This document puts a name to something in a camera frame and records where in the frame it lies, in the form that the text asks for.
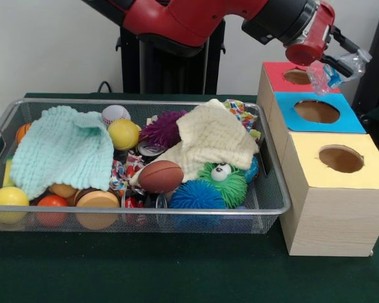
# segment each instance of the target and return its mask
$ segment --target yellow ball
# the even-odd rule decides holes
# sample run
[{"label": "yellow ball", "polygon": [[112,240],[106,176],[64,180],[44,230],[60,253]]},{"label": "yellow ball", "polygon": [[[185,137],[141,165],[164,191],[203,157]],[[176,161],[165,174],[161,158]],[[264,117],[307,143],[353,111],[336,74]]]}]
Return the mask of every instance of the yellow ball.
[{"label": "yellow ball", "polygon": [[[30,202],[27,195],[17,187],[3,187],[0,189],[0,205],[5,206],[29,206]],[[0,222],[14,224],[19,222],[25,212],[0,211]]]},{"label": "yellow ball", "polygon": [[130,120],[115,120],[108,127],[114,148],[117,150],[130,150],[139,141],[138,126]]}]

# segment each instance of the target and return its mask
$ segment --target green fuzzy toy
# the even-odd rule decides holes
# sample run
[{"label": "green fuzzy toy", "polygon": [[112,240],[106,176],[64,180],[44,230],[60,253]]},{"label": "green fuzzy toy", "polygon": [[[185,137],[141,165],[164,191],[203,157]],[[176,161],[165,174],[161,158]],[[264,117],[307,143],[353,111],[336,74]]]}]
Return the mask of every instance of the green fuzzy toy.
[{"label": "green fuzzy toy", "polygon": [[228,208],[243,204],[247,191],[244,173],[229,164],[206,163],[198,178],[213,184],[221,193]]}]

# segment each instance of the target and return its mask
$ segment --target plastic bottle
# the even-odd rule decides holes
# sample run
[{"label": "plastic bottle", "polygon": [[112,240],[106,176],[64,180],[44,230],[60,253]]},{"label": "plastic bottle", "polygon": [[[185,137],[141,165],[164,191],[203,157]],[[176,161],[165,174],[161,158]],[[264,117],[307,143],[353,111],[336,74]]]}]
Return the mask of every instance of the plastic bottle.
[{"label": "plastic bottle", "polygon": [[347,78],[328,64],[318,61],[307,68],[306,72],[317,95],[326,95],[341,84],[362,77],[366,71],[366,64],[372,60],[372,56],[360,49],[355,54],[340,56],[338,60],[352,68],[354,73],[351,77]]}]

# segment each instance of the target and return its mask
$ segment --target blue ball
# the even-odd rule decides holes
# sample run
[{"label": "blue ball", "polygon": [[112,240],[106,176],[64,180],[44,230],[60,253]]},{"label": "blue ball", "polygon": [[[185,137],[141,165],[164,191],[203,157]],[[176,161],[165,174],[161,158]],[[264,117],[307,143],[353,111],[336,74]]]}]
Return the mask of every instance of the blue ball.
[{"label": "blue ball", "polygon": [[253,162],[248,170],[244,170],[244,176],[246,177],[246,182],[250,183],[253,178],[258,174],[258,160],[253,157]]},{"label": "blue ball", "polygon": [[224,210],[225,201],[220,192],[204,180],[188,181],[172,195],[170,208]]},{"label": "blue ball", "polygon": [[[170,208],[218,209],[226,208],[220,192],[204,180],[188,181],[172,195]],[[172,215],[174,228],[179,232],[210,232],[220,223],[219,215]]]}]

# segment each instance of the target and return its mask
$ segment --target blue spiky ball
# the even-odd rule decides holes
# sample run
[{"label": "blue spiky ball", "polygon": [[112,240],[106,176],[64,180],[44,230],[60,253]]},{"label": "blue spiky ball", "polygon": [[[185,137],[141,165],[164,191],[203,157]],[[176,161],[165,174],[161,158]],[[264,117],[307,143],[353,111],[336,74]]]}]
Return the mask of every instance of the blue spiky ball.
[{"label": "blue spiky ball", "polygon": [[170,208],[224,209],[225,201],[220,192],[204,180],[188,181],[172,195]]},{"label": "blue spiky ball", "polygon": [[[188,181],[172,195],[169,208],[218,209],[226,208],[220,192],[204,180]],[[172,223],[179,232],[211,232],[220,223],[218,215],[173,215]]]}]

